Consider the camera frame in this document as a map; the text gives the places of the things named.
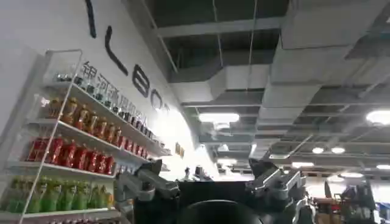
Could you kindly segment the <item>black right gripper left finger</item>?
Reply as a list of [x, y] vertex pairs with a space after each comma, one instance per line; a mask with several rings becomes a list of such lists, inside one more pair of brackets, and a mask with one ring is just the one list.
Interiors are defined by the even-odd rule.
[[152, 201], [156, 194], [164, 199], [177, 199], [180, 195], [176, 181], [168, 181], [159, 176], [163, 162], [161, 159], [142, 164], [133, 173], [119, 172], [114, 182], [114, 206], [121, 213], [130, 211], [130, 201]]

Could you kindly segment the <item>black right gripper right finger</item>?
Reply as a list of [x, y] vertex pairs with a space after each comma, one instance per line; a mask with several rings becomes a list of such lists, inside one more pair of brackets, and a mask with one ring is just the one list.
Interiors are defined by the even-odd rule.
[[285, 174], [274, 163], [249, 159], [254, 179], [245, 183], [245, 190], [255, 198], [264, 198], [269, 206], [300, 210], [306, 204], [306, 177], [299, 170]]

